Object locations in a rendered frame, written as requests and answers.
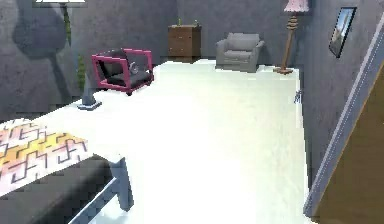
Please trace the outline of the brown wooden dresser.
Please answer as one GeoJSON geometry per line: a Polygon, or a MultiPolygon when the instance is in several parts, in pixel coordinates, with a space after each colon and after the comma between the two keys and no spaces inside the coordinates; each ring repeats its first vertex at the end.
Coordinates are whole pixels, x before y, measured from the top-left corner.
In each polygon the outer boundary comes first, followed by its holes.
{"type": "Polygon", "coordinates": [[[172,25],[168,27],[168,55],[170,57],[201,57],[201,26],[172,25]]]}

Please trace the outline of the pink shade wooden floor lamp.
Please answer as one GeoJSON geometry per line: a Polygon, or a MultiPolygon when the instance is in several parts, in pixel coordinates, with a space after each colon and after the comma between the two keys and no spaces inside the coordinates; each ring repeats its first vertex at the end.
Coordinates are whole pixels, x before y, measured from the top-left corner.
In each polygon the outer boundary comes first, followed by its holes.
{"type": "Polygon", "coordinates": [[[284,12],[290,14],[286,28],[288,30],[287,40],[285,44],[285,51],[282,57],[282,62],[279,67],[273,69],[274,72],[287,75],[293,72],[292,69],[287,67],[288,58],[291,50],[291,43],[294,36],[295,30],[298,28],[298,13],[306,13],[309,11],[309,1],[308,0],[288,0],[287,5],[284,8],[284,12]]]}

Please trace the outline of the brown room door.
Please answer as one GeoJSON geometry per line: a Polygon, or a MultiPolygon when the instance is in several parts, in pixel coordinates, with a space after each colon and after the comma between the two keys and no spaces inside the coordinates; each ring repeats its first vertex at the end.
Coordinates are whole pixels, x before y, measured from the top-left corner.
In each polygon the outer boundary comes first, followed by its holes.
{"type": "Polygon", "coordinates": [[[303,213],[317,224],[384,224],[384,13],[303,213]]]}

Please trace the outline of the black framed wall picture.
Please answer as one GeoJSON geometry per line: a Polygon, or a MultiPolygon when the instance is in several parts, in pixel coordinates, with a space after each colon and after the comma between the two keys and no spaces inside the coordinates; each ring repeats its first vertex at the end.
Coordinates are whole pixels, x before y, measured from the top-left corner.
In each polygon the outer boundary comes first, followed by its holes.
{"type": "Polygon", "coordinates": [[[339,10],[329,43],[329,50],[336,58],[341,56],[356,11],[356,7],[341,7],[339,10]]]}

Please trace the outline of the bed with patterned blanket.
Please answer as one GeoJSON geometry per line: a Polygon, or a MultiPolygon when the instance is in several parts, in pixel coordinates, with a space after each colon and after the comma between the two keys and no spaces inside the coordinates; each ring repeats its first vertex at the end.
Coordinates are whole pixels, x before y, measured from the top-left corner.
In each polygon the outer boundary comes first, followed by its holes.
{"type": "Polygon", "coordinates": [[[28,119],[0,124],[0,224],[88,224],[113,198],[134,205],[123,156],[28,119]]]}

